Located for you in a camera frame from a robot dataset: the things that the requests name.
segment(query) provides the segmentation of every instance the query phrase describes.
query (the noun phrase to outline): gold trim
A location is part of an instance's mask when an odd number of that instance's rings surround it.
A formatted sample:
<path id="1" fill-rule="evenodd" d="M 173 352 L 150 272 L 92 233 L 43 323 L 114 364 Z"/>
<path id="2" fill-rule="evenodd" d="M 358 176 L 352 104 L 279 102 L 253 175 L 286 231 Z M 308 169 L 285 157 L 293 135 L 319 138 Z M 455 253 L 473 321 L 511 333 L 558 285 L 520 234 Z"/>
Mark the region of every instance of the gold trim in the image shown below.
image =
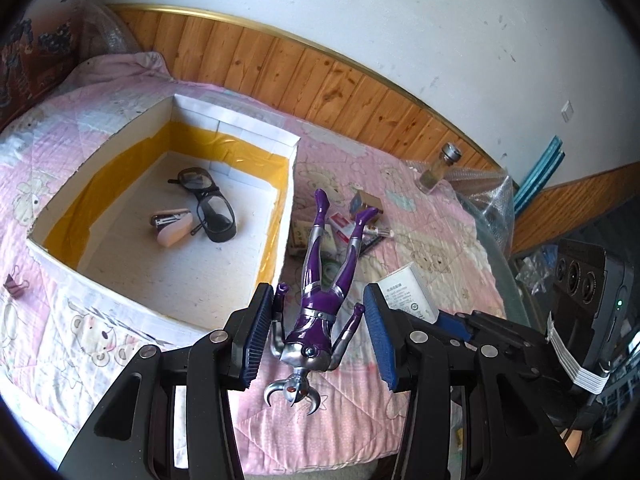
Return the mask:
<path id="1" fill-rule="evenodd" d="M 281 38 L 283 40 L 291 40 L 297 43 L 300 43 L 304 46 L 317 50 L 322 54 L 327 54 L 345 65 L 351 66 L 352 68 L 359 70 L 363 74 L 369 76 L 372 79 L 375 79 L 380 84 L 383 84 L 387 88 L 391 88 L 393 91 L 399 93 L 402 97 L 409 99 L 412 103 L 427 110 L 430 114 L 437 118 L 437 120 L 441 121 L 447 128 L 452 130 L 457 136 L 463 139 L 467 144 L 469 144 L 476 152 L 480 153 L 484 158 L 491 163 L 496 168 L 500 168 L 500 164 L 498 164 L 492 156 L 490 156 L 485 150 L 483 150 L 475 141 L 473 141 L 470 137 L 468 137 L 462 130 L 460 130 L 455 124 L 449 121 L 447 118 L 444 118 L 441 114 L 439 114 L 436 110 L 431 108 L 427 103 L 418 99 L 415 95 L 411 94 L 400 85 L 397 85 L 390 79 L 384 77 L 383 75 L 375 72 L 374 70 L 358 63 L 357 61 L 351 59 L 350 57 L 346 57 L 344 54 L 340 54 L 340 52 L 336 52 L 330 48 L 327 48 L 315 41 L 307 40 L 306 38 L 302 38 L 297 34 L 293 34 L 291 32 L 287 32 L 286 30 L 282 30 L 281 28 L 273 27 L 272 25 L 267 25 L 265 23 L 256 22 L 254 20 L 249 20 L 247 18 L 240 18 L 239 16 L 233 16 L 231 14 L 224 14 L 222 12 L 215 12 L 214 10 L 203 10 L 203 9 L 193 9 L 193 7 L 177 7 L 177 6 L 169 6 L 169 5 L 161 5 L 161 4 L 112 4 L 110 5 L 113 10 L 146 10 L 149 12 L 170 12 L 172 14 L 182 14 L 184 16 L 195 16 L 196 18 L 207 18 L 209 20 L 216 20 L 217 22 L 223 23 L 231 23 L 232 25 L 239 25 L 240 27 L 250 28 L 252 30 L 257 30 L 259 32 L 264 32 L 265 34 L 270 34 L 271 36 L 275 36 L 276 38 Z"/>

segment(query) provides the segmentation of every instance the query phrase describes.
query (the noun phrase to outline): eyeglasses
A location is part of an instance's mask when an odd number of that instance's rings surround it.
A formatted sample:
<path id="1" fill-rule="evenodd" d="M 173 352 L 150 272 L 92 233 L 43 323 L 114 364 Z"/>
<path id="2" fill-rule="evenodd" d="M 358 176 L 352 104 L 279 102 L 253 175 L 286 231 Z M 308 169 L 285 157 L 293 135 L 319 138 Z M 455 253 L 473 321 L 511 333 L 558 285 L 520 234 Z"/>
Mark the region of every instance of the eyeglasses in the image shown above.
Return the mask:
<path id="1" fill-rule="evenodd" d="M 169 184 L 180 184 L 198 199 L 198 220 L 200 224 L 191 230 L 191 236 L 200 228 L 209 240 L 220 243 L 231 240 L 236 235 L 236 216 L 220 188 L 207 170 L 187 168 L 178 173 L 178 178 L 168 180 Z"/>

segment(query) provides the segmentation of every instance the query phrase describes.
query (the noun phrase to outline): bedspread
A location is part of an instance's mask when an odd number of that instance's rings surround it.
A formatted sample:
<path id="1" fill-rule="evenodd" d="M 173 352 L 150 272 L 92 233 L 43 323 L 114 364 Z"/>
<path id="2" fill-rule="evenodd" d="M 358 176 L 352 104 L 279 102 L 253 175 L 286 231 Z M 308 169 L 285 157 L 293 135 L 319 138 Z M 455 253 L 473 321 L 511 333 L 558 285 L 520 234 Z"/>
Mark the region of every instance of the bedspread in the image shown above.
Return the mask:
<path id="1" fill-rule="evenodd" d="M 29 284 L 18 300 L 0 290 L 0 367 L 27 398 L 47 410 L 47 420 L 53 415 L 60 423 L 55 432 L 42 430 L 43 435 L 55 433 L 58 447 L 65 447 L 60 438 L 70 445 L 122 367 L 149 339 L 135 327 L 111 324 L 96 315 L 99 306 L 92 305 L 91 298 L 78 298 L 48 278 L 25 248 L 26 234 L 34 217 L 110 135 L 174 94 L 233 108 L 300 136 L 295 219 L 313 218 L 313 191 L 318 187 L 343 214 L 356 190 L 382 199 L 396 237 L 361 258 L 336 332 L 354 302 L 362 299 L 366 283 L 410 261 L 418 264 L 438 308 L 480 308 L 504 316 L 486 253 L 476 240 L 475 222 L 448 184 L 425 196 L 415 188 L 411 170 L 393 156 L 233 92 L 176 82 L 154 53 L 89 60 L 70 76 L 63 91 L 32 108 L 0 136 L 0 272 Z M 324 280 L 330 281 L 343 257 L 344 248 L 335 259 L 324 259 Z M 283 281 L 292 286 L 285 310 L 288 327 L 300 305 L 301 269 L 302 261 L 288 258 L 283 270 Z M 170 342 L 164 345 L 170 348 Z M 380 380 L 364 322 L 336 371 L 310 375 L 322 400 L 313 416 L 306 416 L 306 402 L 290 408 L 274 398 L 269 408 L 262 400 L 263 388 L 288 374 L 288 367 L 265 352 L 251 388 L 230 394 L 245 473 L 336 468 L 398 449 L 407 396 L 390 393 Z M 21 410 L 25 405 L 20 403 Z M 185 465 L 184 434 L 176 447 L 177 464 Z M 54 462 L 61 459 L 53 457 Z"/>

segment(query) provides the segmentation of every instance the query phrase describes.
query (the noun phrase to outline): glasses lens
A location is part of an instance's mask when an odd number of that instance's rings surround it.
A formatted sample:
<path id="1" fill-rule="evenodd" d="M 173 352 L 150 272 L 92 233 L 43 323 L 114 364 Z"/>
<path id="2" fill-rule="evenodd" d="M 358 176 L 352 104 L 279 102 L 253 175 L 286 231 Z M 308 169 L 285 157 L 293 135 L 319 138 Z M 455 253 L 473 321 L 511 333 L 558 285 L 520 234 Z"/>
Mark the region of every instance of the glasses lens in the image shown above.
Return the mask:
<path id="1" fill-rule="evenodd" d="M 209 231 L 226 231 L 233 224 L 231 211 L 219 196 L 207 196 L 198 203 L 198 218 Z"/>
<path id="2" fill-rule="evenodd" d="M 209 173 L 200 168 L 185 170 L 180 174 L 180 183 L 185 188 L 193 190 L 207 189 L 213 186 L 213 181 Z"/>

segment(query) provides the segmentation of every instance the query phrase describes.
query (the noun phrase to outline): wood panel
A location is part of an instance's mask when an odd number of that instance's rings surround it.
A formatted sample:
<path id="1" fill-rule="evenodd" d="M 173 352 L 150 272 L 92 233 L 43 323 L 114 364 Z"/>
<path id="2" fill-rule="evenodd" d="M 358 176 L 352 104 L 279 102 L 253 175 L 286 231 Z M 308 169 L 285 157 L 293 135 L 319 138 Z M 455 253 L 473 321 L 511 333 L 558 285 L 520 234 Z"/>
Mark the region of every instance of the wood panel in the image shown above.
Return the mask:
<path id="1" fill-rule="evenodd" d="M 516 220 L 513 252 L 556 238 L 640 193 L 640 162 L 541 192 Z"/>
<path id="2" fill-rule="evenodd" d="M 250 95 L 398 157 L 427 160 L 443 142 L 454 142 L 463 150 L 463 165 L 495 165 L 426 105 L 299 41 L 199 16 L 116 12 L 145 50 L 164 56 L 178 79 Z"/>

